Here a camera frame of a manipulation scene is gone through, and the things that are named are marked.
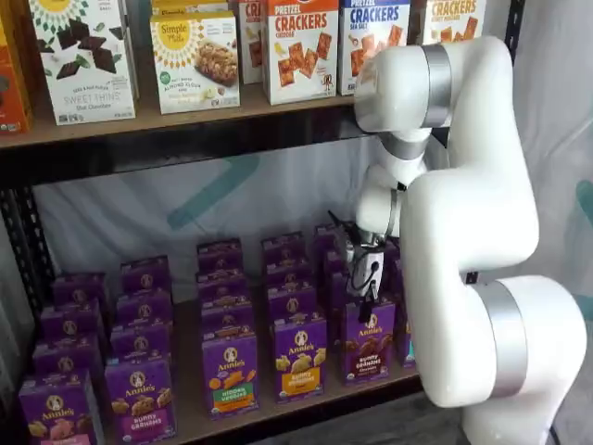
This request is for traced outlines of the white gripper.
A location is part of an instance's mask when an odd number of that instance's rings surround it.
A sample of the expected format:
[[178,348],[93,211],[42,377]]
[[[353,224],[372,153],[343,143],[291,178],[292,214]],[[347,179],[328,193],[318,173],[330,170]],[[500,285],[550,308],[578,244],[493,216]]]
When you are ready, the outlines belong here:
[[372,308],[378,301],[385,259],[382,246],[355,246],[348,257],[347,292],[352,297],[361,298],[359,322],[368,323]]

